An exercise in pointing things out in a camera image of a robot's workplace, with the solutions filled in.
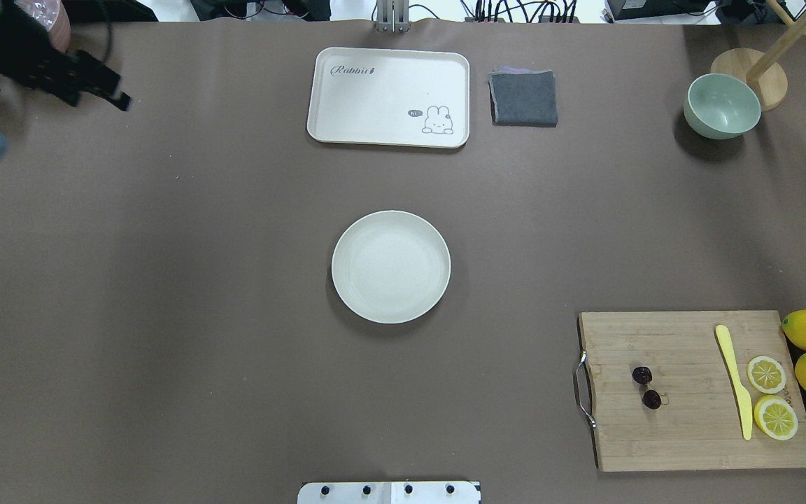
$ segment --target green bowl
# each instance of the green bowl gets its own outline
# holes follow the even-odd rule
[[[688,87],[686,122],[713,140],[738,137],[761,120],[761,102],[746,83],[723,73],[707,73]]]

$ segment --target folded napkin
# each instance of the folded napkin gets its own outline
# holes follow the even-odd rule
[[[559,124],[556,77],[552,70],[497,68],[490,72],[490,99],[493,122],[498,125]]]

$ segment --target yellow knife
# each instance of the yellow knife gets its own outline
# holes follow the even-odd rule
[[[733,350],[733,339],[730,337],[730,330],[726,325],[718,325],[714,329],[717,335],[717,344],[720,345],[720,352],[723,354],[723,361],[726,362],[726,370],[730,373],[730,381],[733,383],[733,392],[736,395],[736,404],[739,405],[739,420],[742,422],[742,437],[745,440],[751,439],[751,394],[748,389],[739,381],[739,370],[736,366],[736,353]]]

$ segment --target cable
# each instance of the cable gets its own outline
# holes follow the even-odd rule
[[[507,9],[500,10],[500,13],[508,13],[509,11],[518,9],[521,6],[525,6],[525,7],[527,7],[527,6],[535,6],[535,4],[545,4],[547,2],[549,2],[549,0],[537,0],[535,2],[522,3],[520,6],[515,6],[515,7],[512,7],[511,9],[507,8]]]
[[[260,11],[262,11],[262,10],[263,10],[263,7],[265,7],[265,6],[266,6],[266,3],[265,3],[265,2],[257,2],[257,4],[259,4],[259,5],[260,5],[260,8],[259,8],[259,9],[257,9],[257,12],[255,12],[255,13],[253,13],[253,14],[249,14],[249,15],[247,15],[247,16],[236,16],[236,15],[234,15],[233,13],[231,13],[231,12],[229,11],[229,9],[228,9],[228,7],[227,7],[227,6],[223,6],[223,10],[224,10],[224,11],[226,11],[226,14],[228,14],[228,15],[230,15],[230,16],[232,16],[232,17],[236,18],[236,19],[241,19],[241,20],[245,20],[245,19],[251,19],[251,18],[253,18],[253,16],[256,16],[257,14],[259,14],[259,13],[260,13]]]
[[[677,3],[676,0],[671,0],[671,4],[674,4],[675,6],[677,6],[678,9],[680,9],[682,12],[684,12],[684,14],[688,14],[690,16],[695,16],[697,18],[707,16],[707,14],[713,13],[714,11],[719,9],[721,2],[722,2],[722,0],[718,0],[717,2],[714,2],[714,6],[711,7],[710,9],[708,9],[708,10],[705,10],[703,13],[691,13],[688,10],[686,10],[686,7],[683,7],[683,6],[681,6],[680,3]]]
[[[525,9],[524,3],[521,3],[521,0],[515,0],[518,2],[518,5],[521,7],[521,12],[524,13],[524,22],[530,22],[528,19],[528,10]]]
[[[425,9],[426,11],[431,13],[431,15],[434,16],[435,19],[441,19],[441,17],[439,17],[437,14],[434,13],[434,10],[431,10],[423,6],[421,3],[413,3],[412,6],[409,6],[410,9],[412,9],[413,7],[422,7],[422,9]]]
[[[108,45],[105,45],[105,55],[101,59],[100,66],[106,66],[108,64],[108,60],[111,57],[111,48],[114,47],[114,27],[111,25],[111,16],[108,15],[108,9],[105,7],[105,3],[102,0],[95,0],[96,4],[99,4],[99,9],[101,9],[101,16],[105,19],[105,23],[108,25]]]
[[[288,10],[288,6],[286,6],[284,3],[282,3],[282,9],[285,9],[285,12],[284,13],[277,13],[274,10],[266,9],[266,2],[265,1],[262,2],[262,3],[263,3],[263,10],[266,10],[267,13],[276,14],[276,15],[279,15],[279,16],[294,16],[295,18],[301,18],[301,19],[303,19],[304,17],[310,15],[309,10],[305,14],[302,14],[302,15],[297,15],[297,13],[292,13],[291,10]],[[378,9],[378,2],[375,2],[375,9]]]
[[[537,7],[537,10],[534,10],[534,15],[530,16],[530,20],[528,20],[528,22],[534,22],[534,19],[537,18],[537,14],[539,14],[539,18],[537,19],[543,19],[543,13],[546,12],[546,7],[553,7],[551,9],[550,16],[562,15],[562,9],[559,9],[559,6],[554,2],[554,0],[544,0],[544,2],[541,2],[541,4],[542,5],[540,7]]]
[[[474,17],[474,13],[471,12],[471,9],[468,8],[468,4],[465,3],[465,0],[460,0],[460,4],[462,4],[462,8],[465,9],[465,13],[471,17]]]
[[[493,20],[495,22],[497,22],[497,20],[500,20],[500,12],[501,12],[500,7],[502,7],[502,4],[505,4],[506,9],[509,9],[509,0],[499,0],[499,2],[496,3],[496,12],[493,13]],[[505,13],[506,16],[509,16],[509,22],[514,22],[514,20],[512,20],[512,13],[509,12],[508,10],[505,10]]]

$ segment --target round wooden base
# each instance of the round wooden base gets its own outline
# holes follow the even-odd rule
[[[748,70],[754,67],[762,55],[764,53],[754,49],[730,49],[714,60],[714,63],[711,64],[711,73],[727,74],[727,76],[736,77],[743,83],[747,83],[761,100],[762,111],[769,111],[786,99],[789,80],[783,67],[774,63],[767,71],[764,71],[757,83],[746,82],[745,76],[748,76]]]

